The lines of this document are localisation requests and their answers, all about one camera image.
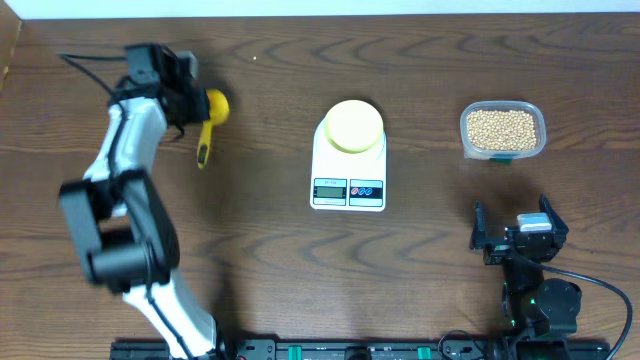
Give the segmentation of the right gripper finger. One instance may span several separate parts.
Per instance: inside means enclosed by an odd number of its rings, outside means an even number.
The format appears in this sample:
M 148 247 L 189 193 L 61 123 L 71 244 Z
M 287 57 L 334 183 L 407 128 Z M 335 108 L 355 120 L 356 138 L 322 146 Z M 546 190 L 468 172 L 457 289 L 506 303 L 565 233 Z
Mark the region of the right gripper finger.
M 481 201 L 475 202 L 474 213 L 475 224 L 471 232 L 469 248 L 479 250 L 486 247 L 488 239 L 483 204 Z
M 541 194 L 539 197 L 539 208 L 549 218 L 551 233 L 553 234 L 553 243 L 555 245 L 563 245 L 567 239 L 569 227 L 552 208 L 545 194 Z

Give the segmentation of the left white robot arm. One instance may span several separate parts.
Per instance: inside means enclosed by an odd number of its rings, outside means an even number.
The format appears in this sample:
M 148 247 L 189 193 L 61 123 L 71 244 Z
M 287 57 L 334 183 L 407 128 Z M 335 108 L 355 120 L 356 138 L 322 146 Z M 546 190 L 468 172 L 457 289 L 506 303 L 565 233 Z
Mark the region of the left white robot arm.
M 232 359 L 216 319 L 189 290 L 178 266 L 176 230 L 153 185 L 152 167 L 170 127 L 203 127 L 205 164 L 211 128 L 226 120 L 224 94 L 196 83 L 198 61 L 157 43 L 129 45 L 126 75 L 109 95 L 109 127 L 82 179 L 60 187 L 58 201 L 87 281 L 121 295 L 162 335 L 170 359 Z

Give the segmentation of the yellow measuring scoop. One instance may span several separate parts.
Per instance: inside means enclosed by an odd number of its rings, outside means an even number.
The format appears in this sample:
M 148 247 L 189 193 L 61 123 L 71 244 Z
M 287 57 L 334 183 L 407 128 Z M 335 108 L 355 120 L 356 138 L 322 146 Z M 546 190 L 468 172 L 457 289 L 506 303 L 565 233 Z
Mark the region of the yellow measuring scoop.
M 229 102 L 223 92 L 218 89 L 210 89 L 206 95 L 209 104 L 209 118 L 202 123 L 196 158 L 200 169 L 204 169 L 208 162 L 212 148 L 213 129 L 224 124 L 230 114 Z

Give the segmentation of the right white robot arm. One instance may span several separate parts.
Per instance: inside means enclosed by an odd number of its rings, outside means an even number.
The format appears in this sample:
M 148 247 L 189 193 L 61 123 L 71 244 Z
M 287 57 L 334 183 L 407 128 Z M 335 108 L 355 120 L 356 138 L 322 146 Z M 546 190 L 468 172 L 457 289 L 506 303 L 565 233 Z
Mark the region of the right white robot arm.
M 485 354 L 489 359 L 569 359 L 568 336 L 577 331 L 582 291 L 572 282 L 546 278 L 542 268 L 563 247 L 568 226 L 544 195 L 537 212 L 518 215 L 502 236 L 488 233 L 481 202 L 474 211 L 470 248 L 483 252 L 485 264 L 502 268 L 503 312 L 513 326 L 513 333 L 489 344 Z

